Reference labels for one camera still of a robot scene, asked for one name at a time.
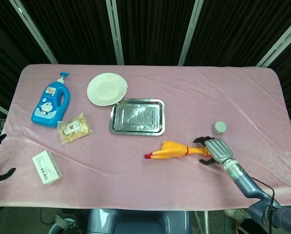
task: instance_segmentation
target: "table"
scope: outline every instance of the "table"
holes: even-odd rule
[[[84,112],[93,132],[62,145],[57,129],[30,121],[43,89],[70,72],[65,85],[71,101],[63,120]],[[121,136],[109,131],[111,107],[89,102],[89,81],[114,72],[128,82],[126,98],[157,98],[166,106],[161,136]],[[258,67],[27,66],[9,110],[0,147],[0,206],[123,208],[139,210],[221,210],[248,207],[221,165],[199,163],[201,155],[145,160],[164,140],[194,146],[213,136],[214,122],[226,122],[221,136],[253,177],[275,189],[282,205],[291,205],[291,125],[277,75]],[[32,157],[54,153],[64,177],[43,185]]]

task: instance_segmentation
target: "stainless steel tray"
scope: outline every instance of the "stainless steel tray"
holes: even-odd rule
[[[158,99],[123,99],[112,107],[110,130],[122,135],[159,136],[165,131],[165,104]]]

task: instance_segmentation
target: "yellow rubber chicken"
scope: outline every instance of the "yellow rubber chicken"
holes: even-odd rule
[[[206,157],[211,157],[210,152],[206,147],[193,148],[174,141],[163,141],[161,149],[144,155],[145,159],[168,159],[171,157],[182,157],[190,154],[200,154]]]

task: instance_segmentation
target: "snack bag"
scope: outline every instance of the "snack bag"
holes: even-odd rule
[[[80,113],[72,121],[58,122],[58,133],[65,145],[68,142],[81,138],[83,136],[89,135],[92,132],[90,125],[83,113]]]

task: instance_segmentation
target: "pink tablecloth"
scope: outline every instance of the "pink tablecloth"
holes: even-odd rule
[[[57,129],[33,124],[30,117],[43,89],[61,71],[71,102],[63,120],[84,112],[93,133],[63,146]],[[89,102],[89,81],[103,72],[122,75],[126,98],[157,98],[166,105],[161,136],[122,136],[109,131],[111,107]],[[250,173],[275,188],[275,198],[291,205],[291,126],[278,77],[271,69],[30,65],[19,79],[0,147],[0,206],[69,208],[111,207],[141,210],[218,210],[249,206],[221,165],[204,166],[201,155],[146,160],[163,140],[194,146],[213,136],[211,126],[228,126],[222,138]],[[50,150],[64,174],[43,185],[32,157]]]

